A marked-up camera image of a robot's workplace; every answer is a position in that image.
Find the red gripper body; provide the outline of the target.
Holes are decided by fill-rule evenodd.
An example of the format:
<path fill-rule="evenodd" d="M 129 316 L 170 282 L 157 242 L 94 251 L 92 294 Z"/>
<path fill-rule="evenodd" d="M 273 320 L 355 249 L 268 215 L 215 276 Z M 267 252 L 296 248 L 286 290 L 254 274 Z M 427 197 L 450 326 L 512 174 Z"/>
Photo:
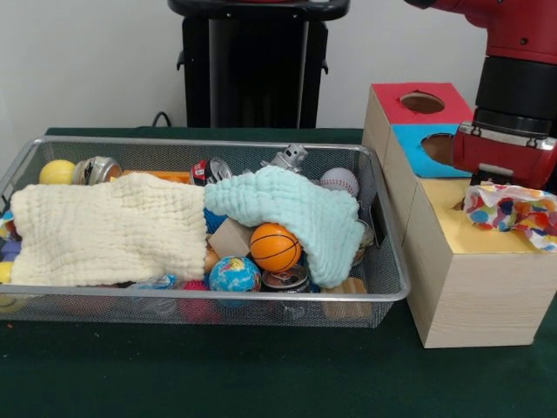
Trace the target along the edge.
<path fill-rule="evenodd" d="M 453 166 L 541 189 L 556 164 L 556 139 L 513 135 L 463 122 L 453 136 Z"/>

